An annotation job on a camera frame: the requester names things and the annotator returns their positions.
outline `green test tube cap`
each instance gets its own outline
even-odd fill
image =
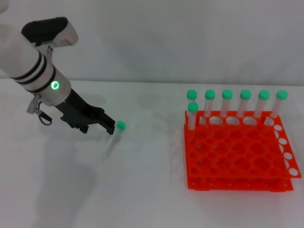
[[[197,97],[198,97],[198,93],[194,89],[188,90],[187,98],[189,100],[195,100]]]
[[[120,130],[120,131],[124,131],[125,130],[125,123],[123,121],[118,121],[116,124],[116,127]]]
[[[251,92],[247,89],[242,90],[240,98],[243,100],[249,100],[251,98]]]
[[[224,98],[225,100],[231,100],[233,96],[233,92],[230,89],[225,89],[222,93],[222,98]]]
[[[259,93],[258,93],[258,98],[261,99],[261,100],[268,100],[270,97],[270,93],[268,90],[261,90]]]
[[[277,99],[279,100],[286,100],[287,97],[288,97],[288,93],[285,91],[285,90],[279,90],[277,93],[276,93],[276,97]]]
[[[215,92],[212,89],[209,89],[205,92],[205,98],[207,100],[213,100],[215,98]]]
[[[199,110],[199,104],[196,102],[190,102],[188,105],[188,111],[190,113],[196,113]]]

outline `clear plastic tube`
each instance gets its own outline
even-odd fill
[[[111,135],[111,137],[109,138],[108,142],[106,143],[106,145],[104,147],[104,154],[101,158],[100,163],[103,163],[109,157],[109,155],[112,151],[112,148],[114,147],[115,143],[120,138],[120,136],[124,132],[124,130],[125,130],[125,123],[122,121],[118,121],[113,135]]]
[[[210,117],[212,111],[213,100],[205,100],[204,117]]]
[[[281,109],[282,100],[276,99],[274,106],[272,107],[270,117],[271,118],[277,118],[279,115],[280,109]]]
[[[195,129],[195,124],[196,124],[196,113],[197,112],[188,112],[188,129],[189,130],[194,130]]]
[[[247,106],[248,106],[248,100],[241,99],[241,101],[238,105],[238,109],[237,109],[237,117],[238,118],[243,118],[244,117],[245,111],[247,110]]]
[[[262,111],[264,110],[266,104],[266,100],[259,99],[256,104],[255,111],[253,113],[254,118],[260,118],[262,115]]]
[[[220,117],[223,118],[227,117],[229,106],[230,106],[230,100],[223,99],[222,107],[220,109]]]

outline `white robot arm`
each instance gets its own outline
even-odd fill
[[[102,108],[87,104],[52,64],[53,48],[77,41],[75,29],[64,17],[30,22],[21,33],[0,25],[0,68],[34,95],[28,113],[38,114],[43,124],[41,118],[50,124],[52,119],[39,109],[40,103],[55,106],[63,113],[61,120],[83,133],[88,125],[100,124],[113,134],[115,121]]]

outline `table surface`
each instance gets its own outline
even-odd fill
[[[271,109],[278,89],[289,92],[281,119],[298,163],[304,157],[304,88],[72,81],[89,104],[127,124],[121,141],[100,164],[109,135],[97,125],[88,134],[71,129],[54,107],[46,127],[26,113],[31,94],[0,80],[0,227],[3,228],[302,228],[304,186],[294,191],[196,192],[186,187],[183,148],[186,93],[230,88],[268,89]],[[239,99],[231,102],[237,109]]]

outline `white wall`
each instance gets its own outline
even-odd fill
[[[80,80],[304,85],[303,0],[10,0],[0,23],[67,17]]]

